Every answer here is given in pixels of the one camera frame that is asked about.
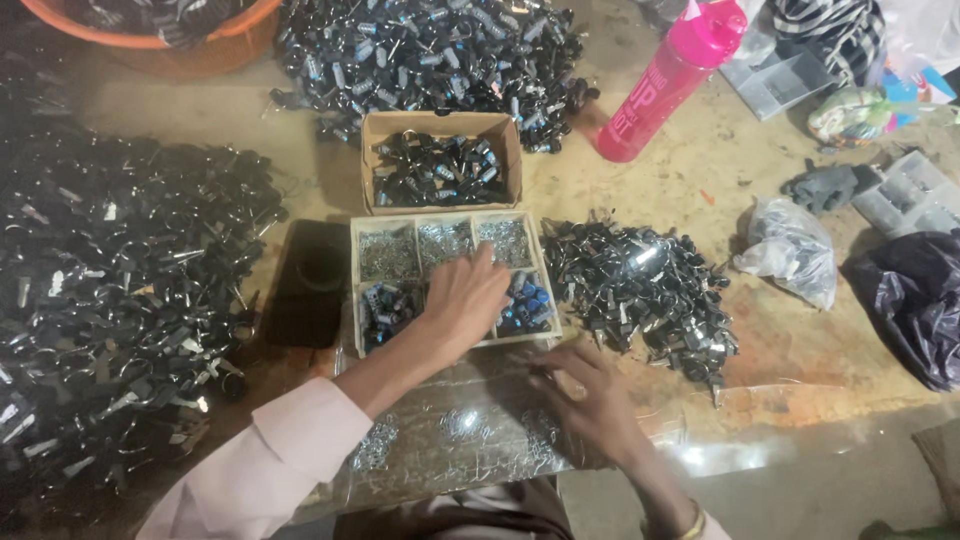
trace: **pink sleeve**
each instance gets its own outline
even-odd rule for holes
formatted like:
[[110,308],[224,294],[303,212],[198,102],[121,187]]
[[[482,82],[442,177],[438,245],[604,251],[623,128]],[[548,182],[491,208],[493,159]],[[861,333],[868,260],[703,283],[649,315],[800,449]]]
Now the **pink sleeve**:
[[704,531],[700,534],[700,540],[731,540],[731,538],[730,535],[720,527],[717,520],[707,514],[707,522],[704,523]]
[[310,380],[255,410],[253,425],[177,482],[136,538],[266,538],[333,480],[371,426],[336,384]]

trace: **wooden tray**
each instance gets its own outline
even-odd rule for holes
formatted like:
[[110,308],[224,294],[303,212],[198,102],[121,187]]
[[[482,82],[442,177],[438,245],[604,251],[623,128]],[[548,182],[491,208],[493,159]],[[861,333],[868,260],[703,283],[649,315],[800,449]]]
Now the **wooden tray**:
[[[366,347],[363,341],[363,327],[366,325],[363,309],[363,292],[370,286],[384,282],[388,284],[399,284],[402,282],[415,282],[418,292],[415,293],[415,299],[420,302],[422,308],[426,299],[426,291],[429,288],[429,276],[423,273],[423,263],[420,258],[420,227],[423,225],[455,225],[459,223],[469,223],[470,234],[473,241],[473,247],[476,249],[479,244],[479,235],[477,227],[484,223],[495,223],[504,221],[520,221],[526,231],[528,247],[530,250],[531,266],[512,267],[511,273],[516,270],[524,270],[528,273],[537,272],[540,274],[540,282],[547,294],[550,295],[550,307],[553,309],[553,317],[550,318],[550,330],[525,333],[521,335],[511,335],[509,337],[498,337],[496,326],[490,329],[488,338],[476,345],[476,347],[485,347],[488,345],[499,345],[505,343],[517,343],[519,341],[531,341],[534,339],[543,339],[546,337],[559,337],[563,335],[561,328],[560,313],[557,311],[557,304],[554,300],[553,289],[550,286],[549,274],[546,271],[546,265],[543,263],[543,253],[540,249],[540,240],[536,234],[536,224],[533,215],[524,210],[475,210],[464,212],[448,213],[422,213],[407,214],[397,216],[379,216],[379,217],[357,217],[350,220],[350,244],[351,244],[351,266],[353,293],[353,331],[356,339],[357,352],[360,357],[366,356]],[[363,233],[376,233],[381,231],[400,231],[410,228],[413,230],[415,238],[416,266],[411,264],[411,271],[397,279],[379,279],[379,276],[363,276],[361,268],[360,237]]]

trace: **cardboard box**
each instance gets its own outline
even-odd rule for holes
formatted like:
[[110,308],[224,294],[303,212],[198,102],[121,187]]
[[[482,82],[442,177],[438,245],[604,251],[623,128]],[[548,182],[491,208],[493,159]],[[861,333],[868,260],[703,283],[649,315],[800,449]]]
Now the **cardboard box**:
[[[493,154],[502,164],[500,179],[507,184],[507,202],[457,207],[377,207],[373,204],[373,170],[384,160],[371,147],[407,130],[433,136],[466,135],[484,137]],[[360,154],[360,178],[363,182],[364,206],[370,215],[451,212],[464,210],[512,209],[520,201],[523,171],[520,167],[520,138],[513,119],[502,112],[452,112],[437,116],[432,111],[391,111],[367,114],[361,129],[363,151]]]

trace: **person's left hand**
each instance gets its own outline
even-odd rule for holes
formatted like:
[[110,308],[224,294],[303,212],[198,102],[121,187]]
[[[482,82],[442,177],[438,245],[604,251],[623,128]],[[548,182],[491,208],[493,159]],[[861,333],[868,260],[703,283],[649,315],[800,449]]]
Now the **person's left hand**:
[[472,256],[447,261],[434,270],[420,319],[452,342],[459,357],[483,339],[509,304],[509,285],[506,265],[493,262],[490,242],[480,242]]

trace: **pile of locks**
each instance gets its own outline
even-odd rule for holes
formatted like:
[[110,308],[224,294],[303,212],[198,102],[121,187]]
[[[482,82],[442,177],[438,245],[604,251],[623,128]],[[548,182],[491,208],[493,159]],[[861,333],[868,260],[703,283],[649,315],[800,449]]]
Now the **pile of locks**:
[[485,138],[397,134],[373,150],[384,166],[373,171],[379,207],[452,207],[503,202],[507,186]]
[[573,303],[597,345],[609,338],[625,353],[641,334],[652,364],[706,383],[717,405],[720,368],[737,354],[737,340],[714,289],[727,287],[730,279],[705,266],[693,240],[603,221],[544,219],[543,230],[554,290]]
[[358,143],[377,110],[507,112],[527,150],[559,152],[564,110],[599,96],[573,78],[583,54],[573,11],[540,0],[288,0],[278,47],[294,92],[286,109],[334,111],[318,137]]
[[225,20],[254,0],[78,0],[64,2],[67,16],[86,26],[117,34],[157,36],[171,47],[188,48],[206,40]]
[[540,274],[517,270],[507,290],[510,304],[496,319],[496,334],[507,337],[522,333],[550,331],[554,315],[550,294],[540,284]]
[[238,284],[287,215],[254,152],[79,127],[49,57],[0,60],[3,518],[192,449],[208,408],[245,390],[227,360],[255,327]]
[[379,282],[363,292],[361,328],[366,353],[390,341],[420,314],[418,295],[411,282],[399,286]]

